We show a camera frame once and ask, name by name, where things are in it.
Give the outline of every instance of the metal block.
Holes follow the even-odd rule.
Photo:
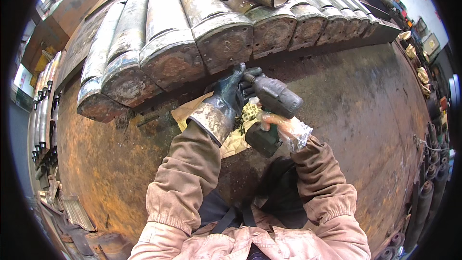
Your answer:
[[[253,25],[220,0],[181,0],[200,55],[210,74],[248,61]]]
[[[127,0],[125,3],[112,38],[108,64],[125,52],[140,52],[145,45],[147,2],[148,0]]]
[[[101,93],[101,77],[91,78],[78,92],[77,113],[86,118],[107,124],[128,107]]]
[[[138,50],[114,59],[101,78],[101,93],[128,107],[136,107],[161,92],[153,80],[141,71]]]
[[[124,7],[124,3],[114,4],[109,8],[109,11],[101,22],[84,63],[82,76],[80,78],[80,86],[91,78],[103,75],[112,38],[116,32],[116,27]]]
[[[141,70],[165,91],[205,76],[180,0],[149,0]]]

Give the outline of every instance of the steel cylinder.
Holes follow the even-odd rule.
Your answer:
[[[78,91],[77,113],[86,118],[107,124],[127,111],[128,107],[101,93],[101,77],[89,79]]]
[[[430,210],[431,199],[433,197],[434,186],[431,181],[426,181],[419,191],[419,200],[417,203],[416,217],[413,227],[410,227],[406,233],[406,240],[404,240],[404,251],[410,252],[424,228],[425,219]]]
[[[305,0],[319,9],[326,17],[327,24],[316,45],[339,42],[345,39],[347,19],[328,0]]]
[[[103,75],[108,60],[112,38],[116,32],[117,24],[124,7],[125,2],[115,3],[109,8],[106,16],[102,20],[101,25],[95,34],[95,38],[91,43],[90,51],[86,57],[82,76],[80,78],[80,86],[85,84],[91,78]]]
[[[326,27],[327,17],[306,0],[289,0],[286,7],[297,18],[287,49],[289,51],[315,45],[321,32]]]
[[[165,91],[205,76],[180,0],[149,0],[140,66]]]
[[[254,26],[252,55],[259,59],[283,51],[292,37],[297,19],[285,6],[272,9],[252,0],[229,0],[225,3],[234,11],[244,13]]]
[[[148,0],[127,0],[120,15],[107,63],[129,51],[138,51],[145,45],[146,15]]]
[[[345,26],[344,40],[348,40],[357,35],[360,19],[356,16],[352,9],[349,8],[342,0],[328,0],[330,5],[334,6],[340,11],[347,20]]]
[[[136,107],[161,92],[141,71],[138,50],[119,55],[108,64],[101,78],[101,93],[127,107]]]
[[[202,60],[210,74],[248,61],[253,25],[220,0],[181,0]]]

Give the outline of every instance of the metal shaft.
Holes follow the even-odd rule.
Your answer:
[[[80,78],[80,86],[85,84],[90,78],[98,77],[103,74],[106,68],[112,38],[116,32],[117,24],[124,7],[125,3],[115,3],[109,8],[106,16],[101,22],[84,63],[82,76]]]

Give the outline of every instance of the rusty metal surface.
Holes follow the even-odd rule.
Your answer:
[[[144,47],[148,0],[127,0],[108,54],[108,64],[119,55]]]
[[[356,218],[371,250],[394,230],[419,155],[412,135],[424,138],[429,120],[412,68],[397,44],[382,44],[303,57],[297,50],[253,61],[304,100],[300,120],[333,149],[348,183],[358,191]],[[79,78],[60,100],[58,155],[63,189],[75,193],[98,231],[121,233],[132,243],[146,224],[147,186],[155,178],[172,138],[180,130],[170,111],[197,98],[190,89],[156,107],[137,127],[101,124],[75,113]],[[275,155],[286,154],[280,149]],[[252,148],[222,161],[218,188],[230,203],[257,185],[264,159]]]
[[[101,93],[127,107],[136,107],[161,92],[153,80],[141,71],[138,50],[114,59],[101,79]]]
[[[102,20],[84,63],[81,85],[85,84],[91,78],[103,75],[112,38],[116,32],[117,23],[119,22],[124,7],[124,3],[112,5]]]
[[[180,0],[149,0],[141,70],[165,91],[205,76]]]
[[[77,92],[74,101],[75,98],[77,101],[74,112],[101,123],[109,123],[116,116],[128,111],[127,107],[101,93],[101,77],[86,82]]]

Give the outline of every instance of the elastic cuff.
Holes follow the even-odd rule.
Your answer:
[[[187,223],[178,218],[171,216],[161,215],[158,213],[149,214],[147,222],[159,222],[182,230],[187,235],[191,235],[192,228]]]
[[[344,215],[354,217],[354,213],[351,211],[330,211],[322,217],[322,219],[320,220],[320,224],[324,224],[327,221],[334,219],[335,217],[344,216]]]

